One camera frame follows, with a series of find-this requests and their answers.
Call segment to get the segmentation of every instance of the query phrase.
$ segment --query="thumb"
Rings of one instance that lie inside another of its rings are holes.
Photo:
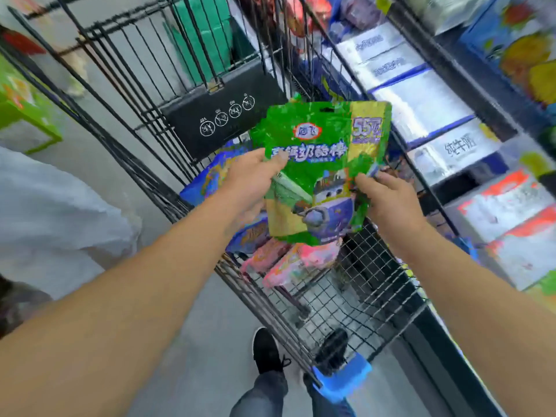
[[[380,184],[372,177],[367,177],[363,173],[359,173],[355,177],[355,184],[357,184],[359,190],[369,196],[369,199],[374,201],[377,201],[380,197],[390,191],[390,189],[385,185]]]
[[[284,169],[290,158],[286,151],[280,151],[268,161],[263,162],[261,168],[266,177],[271,178]]]

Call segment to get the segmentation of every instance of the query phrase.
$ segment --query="white icon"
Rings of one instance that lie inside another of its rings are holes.
[[[233,104],[228,112],[231,118],[238,118],[241,115],[241,105]]]
[[[217,126],[222,127],[228,122],[228,114],[226,113],[218,113],[214,118],[214,122]]]
[[[203,121],[199,127],[202,136],[210,136],[216,130],[216,126],[212,121]]]
[[[251,95],[248,95],[243,99],[242,104],[244,106],[244,110],[249,111],[255,106],[255,99]]]

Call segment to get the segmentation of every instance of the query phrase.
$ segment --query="person's right arm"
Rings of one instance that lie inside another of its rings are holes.
[[[556,315],[438,234],[406,181],[379,173],[356,182],[380,236],[413,270],[508,416],[556,415]]]

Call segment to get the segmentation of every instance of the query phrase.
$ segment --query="gray pants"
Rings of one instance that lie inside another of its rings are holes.
[[[318,393],[312,382],[305,382],[311,397],[313,417],[355,417],[346,400],[332,404]],[[288,382],[283,372],[266,372],[259,375],[252,389],[233,406],[230,417],[281,417]]]

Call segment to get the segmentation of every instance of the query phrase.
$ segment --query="black sneaker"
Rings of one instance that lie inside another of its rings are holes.
[[[315,356],[316,367],[324,376],[330,376],[345,363],[349,336],[345,329],[338,328],[328,334]]]
[[[284,367],[291,364],[291,360],[285,356],[280,359],[280,353],[274,340],[274,336],[267,328],[259,328],[253,337],[253,359],[257,364],[259,374],[275,370],[283,372]]]

